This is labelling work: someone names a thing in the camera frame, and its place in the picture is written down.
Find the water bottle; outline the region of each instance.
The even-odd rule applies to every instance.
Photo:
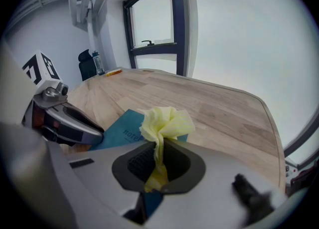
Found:
[[[101,60],[100,60],[99,53],[97,51],[94,51],[92,53],[92,56],[93,56],[94,64],[95,64],[95,67],[96,67],[96,72],[99,75],[103,75],[104,74],[104,69],[103,69],[103,66],[102,66],[102,63],[101,63]]]

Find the yellow cloth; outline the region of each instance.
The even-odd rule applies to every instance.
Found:
[[[155,107],[142,110],[144,121],[140,127],[142,136],[156,142],[154,150],[155,169],[145,184],[145,191],[160,190],[168,183],[166,167],[163,163],[164,138],[177,139],[178,136],[195,130],[193,121],[186,110],[177,111],[173,107]]]

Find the window frame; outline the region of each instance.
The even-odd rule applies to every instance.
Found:
[[[137,68],[135,56],[146,54],[176,54],[176,74],[186,76],[188,65],[187,0],[172,0],[174,42],[134,48],[130,8],[139,0],[123,2],[123,16],[127,49],[132,68]]]

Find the frosted glass panel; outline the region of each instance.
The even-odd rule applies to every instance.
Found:
[[[171,0],[139,0],[131,7],[134,48],[152,43],[174,42]]]
[[[136,56],[138,68],[152,68],[176,74],[176,54],[148,54]]]

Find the black chair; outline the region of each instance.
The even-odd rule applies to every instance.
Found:
[[[89,49],[79,55],[79,69],[82,75],[82,81],[96,75],[96,67],[93,57],[89,54]]]

